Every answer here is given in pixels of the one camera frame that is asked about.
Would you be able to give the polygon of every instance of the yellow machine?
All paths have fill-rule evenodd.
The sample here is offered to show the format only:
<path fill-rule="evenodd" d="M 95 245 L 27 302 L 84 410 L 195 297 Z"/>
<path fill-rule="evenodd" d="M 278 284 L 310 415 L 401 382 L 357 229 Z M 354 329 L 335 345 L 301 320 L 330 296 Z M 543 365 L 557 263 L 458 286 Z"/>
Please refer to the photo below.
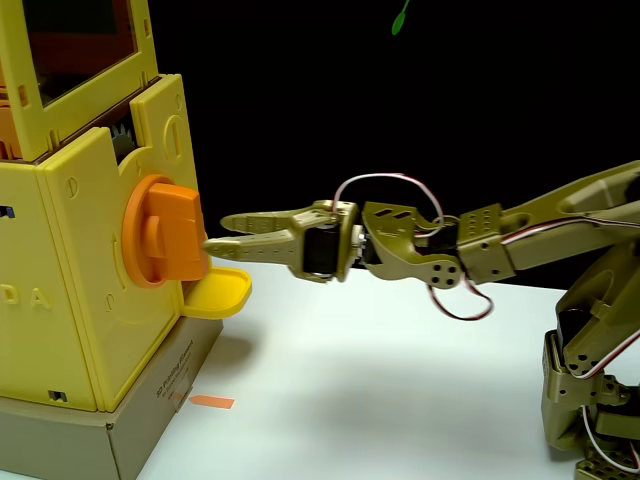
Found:
<path fill-rule="evenodd" d="M 0 2 L 0 396 L 112 412 L 180 316 L 242 308 L 197 188 L 146 0 Z"/>

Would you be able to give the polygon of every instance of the orange knob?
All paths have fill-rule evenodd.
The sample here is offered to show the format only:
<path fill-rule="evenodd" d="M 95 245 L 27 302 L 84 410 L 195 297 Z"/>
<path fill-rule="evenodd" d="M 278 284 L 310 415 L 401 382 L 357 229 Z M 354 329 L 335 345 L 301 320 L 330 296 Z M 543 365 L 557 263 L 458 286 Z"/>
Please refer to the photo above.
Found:
<path fill-rule="evenodd" d="M 165 280 L 200 280 L 209 257 L 200 194 L 162 175 L 142 179 L 127 204 L 122 225 L 122 253 L 127 272 L 140 287 Z"/>

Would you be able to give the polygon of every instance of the yellow plastic housing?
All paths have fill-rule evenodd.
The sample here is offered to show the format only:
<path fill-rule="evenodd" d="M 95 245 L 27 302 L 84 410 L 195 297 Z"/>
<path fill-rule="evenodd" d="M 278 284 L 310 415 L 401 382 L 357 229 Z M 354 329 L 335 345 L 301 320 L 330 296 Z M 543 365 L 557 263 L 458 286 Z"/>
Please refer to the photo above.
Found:
<path fill-rule="evenodd" d="M 113 411 L 181 315 L 223 318 L 249 295 L 246 274 L 215 269 L 186 306 L 178 281 L 129 279 L 120 239 L 140 179 L 197 189 L 181 77 L 163 77 L 131 111 L 140 148 L 120 165 L 108 128 L 38 166 L 0 162 L 0 206 L 14 213 L 0 217 L 0 396 Z"/>
<path fill-rule="evenodd" d="M 130 5 L 137 52 L 43 107 L 22 0 L 0 1 L 0 63 L 24 161 L 52 150 L 158 76 L 147 1 L 130 0 Z"/>

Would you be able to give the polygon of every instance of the screw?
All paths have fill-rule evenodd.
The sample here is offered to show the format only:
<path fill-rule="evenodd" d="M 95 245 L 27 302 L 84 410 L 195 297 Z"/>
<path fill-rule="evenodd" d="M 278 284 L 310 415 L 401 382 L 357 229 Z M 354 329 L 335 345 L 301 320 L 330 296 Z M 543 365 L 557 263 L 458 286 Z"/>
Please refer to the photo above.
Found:
<path fill-rule="evenodd" d="M 67 180 L 66 189 L 69 198 L 75 197 L 78 194 L 78 181 L 75 178 L 70 177 L 69 180 Z"/>

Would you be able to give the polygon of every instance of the gear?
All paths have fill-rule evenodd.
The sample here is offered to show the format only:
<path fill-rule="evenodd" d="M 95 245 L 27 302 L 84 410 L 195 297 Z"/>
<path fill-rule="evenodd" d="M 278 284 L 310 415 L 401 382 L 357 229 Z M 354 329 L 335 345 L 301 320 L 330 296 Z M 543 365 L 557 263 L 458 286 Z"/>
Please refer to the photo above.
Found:
<path fill-rule="evenodd" d="M 120 125 L 120 130 L 118 130 L 118 127 L 113 125 L 111 127 L 111 134 L 113 151 L 116 154 L 118 165 L 120 165 L 122 160 L 124 160 L 124 158 L 131 152 L 133 152 L 137 147 L 135 142 L 133 141 L 131 130 L 127 130 L 124 125 Z"/>

